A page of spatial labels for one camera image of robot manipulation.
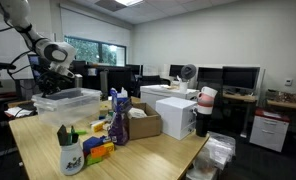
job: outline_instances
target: whiteboard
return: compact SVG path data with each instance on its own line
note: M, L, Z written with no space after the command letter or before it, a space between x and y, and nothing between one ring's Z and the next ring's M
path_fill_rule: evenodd
M5 28L6 25L0 22L0 29ZM54 34L38 32L39 34L54 40ZM5 32L0 32L0 62L10 63L19 54L28 51L24 39L14 29ZM29 65L27 56L23 56L16 63L16 70ZM11 79L6 70L0 71L0 79ZM32 79L32 72L30 67L22 70L13 76L15 79Z

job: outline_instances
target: clear plastic container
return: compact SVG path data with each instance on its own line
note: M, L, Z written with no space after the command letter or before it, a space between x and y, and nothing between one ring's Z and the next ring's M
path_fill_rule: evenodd
M56 127L69 126L83 118L94 115L100 108L100 91L72 88L56 94L32 96L39 120Z

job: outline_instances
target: desk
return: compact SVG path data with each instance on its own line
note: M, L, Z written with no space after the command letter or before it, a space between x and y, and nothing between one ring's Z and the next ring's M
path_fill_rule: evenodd
M88 131L80 136L82 142L94 135L89 128L93 119L74 125ZM9 125L30 179L179 179L209 138L193 132L181 141L165 134L129 141L126 146L117 146L102 162L65 176L59 168L58 128L43 124L37 116L10 121Z
M251 109L251 104L255 103L257 101L256 96L241 96L240 94L227 94L223 93L223 97L227 99L235 99L235 100L241 100L247 103L247 110L246 110L246 115L245 115L245 120L244 120L244 126L241 131L240 136L243 138L247 138L247 125L249 121L249 116L250 116L250 109Z
M279 107L286 107L286 108L296 109L296 103L277 102L277 101L273 101L273 100L268 100L267 103L269 105L273 105L273 106L279 106Z

